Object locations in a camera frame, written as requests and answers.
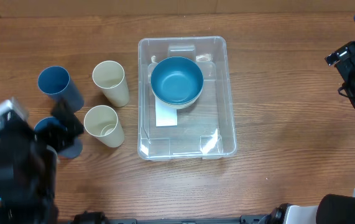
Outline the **dark blue tall cup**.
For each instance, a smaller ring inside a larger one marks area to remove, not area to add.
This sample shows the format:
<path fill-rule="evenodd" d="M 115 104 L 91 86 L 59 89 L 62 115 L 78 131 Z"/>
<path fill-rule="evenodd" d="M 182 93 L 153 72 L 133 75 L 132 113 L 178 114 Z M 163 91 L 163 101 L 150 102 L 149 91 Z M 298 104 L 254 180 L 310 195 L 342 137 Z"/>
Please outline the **dark blue tall cup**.
<path fill-rule="evenodd" d="M 54 124 L 56 126 L 59 126 L 63 129 L 66 129 L 64 125 L 62 125 L 55 117 L 47 117 L 42 120 L 40 120 L 34 127 L 35 131 L 40 131 L 41 129 L 44 129 L 48 124 Z M 64 149 L 61 152 L 58 152 L 58 156 L 66 157 L 67 159 L 74 159 L 78 157 L 83 150 L 83 143 L 80 139 L 75 138 L 74 139 L 74 144 L 66 149 Z"/>
<path fill-rule="evenodd" d="M 55 101 L 65 100 L 73 112 L 79 111 L 84 99 L 69 72 L 61 66 L 44 69 L 37 81 L 39 89 Z"/>

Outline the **beige tall cup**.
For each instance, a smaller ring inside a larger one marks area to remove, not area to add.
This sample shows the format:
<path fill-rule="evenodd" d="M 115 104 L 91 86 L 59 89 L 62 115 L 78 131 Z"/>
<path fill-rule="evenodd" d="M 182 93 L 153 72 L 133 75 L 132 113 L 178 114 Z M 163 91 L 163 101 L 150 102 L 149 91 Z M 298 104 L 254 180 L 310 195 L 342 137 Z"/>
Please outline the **beige tall cup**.
<path fill-rule="evenodd" d="M 92 79 L 112 105 L 123 107 L 128 104 L 129 89 L 120 63 L 107 60 L 97 64 L 93 69 Z"/>
<path fill-rule="evenodd" d="M 119 147 L 125 139 L 118 114 L 110 106 L 98 105 L 84 118 L 86 132 L 108 147 Z"/>

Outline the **dark blue bowl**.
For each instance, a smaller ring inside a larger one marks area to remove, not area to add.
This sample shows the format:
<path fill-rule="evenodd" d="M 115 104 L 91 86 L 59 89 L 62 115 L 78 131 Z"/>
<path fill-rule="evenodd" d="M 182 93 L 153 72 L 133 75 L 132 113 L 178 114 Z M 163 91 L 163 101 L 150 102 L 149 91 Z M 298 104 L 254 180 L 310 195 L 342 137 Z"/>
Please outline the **dark blue bowl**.
<path fill-rule="evenodd" d="M 162 60 L 150 76 L 154 95 L 173 106 L 182 106 L 195 100 L 203 91 L 204 82 L 199 66 L 185 57 Z"/>

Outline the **cream bowl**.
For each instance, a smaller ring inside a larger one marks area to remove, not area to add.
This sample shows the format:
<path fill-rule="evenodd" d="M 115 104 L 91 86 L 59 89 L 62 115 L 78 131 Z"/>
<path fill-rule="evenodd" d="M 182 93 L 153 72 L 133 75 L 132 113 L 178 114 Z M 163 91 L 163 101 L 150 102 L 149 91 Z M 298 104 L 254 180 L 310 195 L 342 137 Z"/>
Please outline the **cream bowl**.
<path fill-rule="evenodd" d="M 184 103 L 184 104 L 179 104 L 179 105 L 174 105 L 174 104 L 170 104 L 170 103 L 166 103 L 160 99 L 156 99 L 156 102 L 160 103 L 161 105 L 165 105 L 168 106 L 170 108 L 174 108 L 175 110 L 182 110 L 184 108 L 187 108 L 189 106 L 191 106 L 192 104 L 194 104 L 194 100 L 189 101 L 188 103 Z"/>

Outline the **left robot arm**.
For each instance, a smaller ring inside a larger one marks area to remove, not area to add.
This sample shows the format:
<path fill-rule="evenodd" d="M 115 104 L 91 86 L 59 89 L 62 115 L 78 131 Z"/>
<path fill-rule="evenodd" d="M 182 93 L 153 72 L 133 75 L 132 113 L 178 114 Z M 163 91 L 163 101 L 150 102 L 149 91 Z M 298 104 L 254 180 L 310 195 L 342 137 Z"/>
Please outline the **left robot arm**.
<path fill-rule="evenodd" d="M 0 103 L 0 223 L 57 223 L 55 177 L 58 153 L 84 128 L 65 100 L 51 114 L 59 125 L 36 131 L 15 98 Z"/>

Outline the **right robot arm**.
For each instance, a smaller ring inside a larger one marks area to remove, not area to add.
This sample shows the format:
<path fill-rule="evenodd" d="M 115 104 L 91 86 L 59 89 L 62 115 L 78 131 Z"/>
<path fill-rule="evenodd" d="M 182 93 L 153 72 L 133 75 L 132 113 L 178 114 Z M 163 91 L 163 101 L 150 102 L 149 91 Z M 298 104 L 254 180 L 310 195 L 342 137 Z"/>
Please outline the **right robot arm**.
<path fill-rule="evenodd" d="M 340 47 L 325 60 L 342 76 L 344 83 L 338 93 L 349 98 L 355 109 L 355 41 Z M 328 194 L 315 206 L 281 204 L 259 223 L 355 223 L 355 189 L 352 197 Z"/>

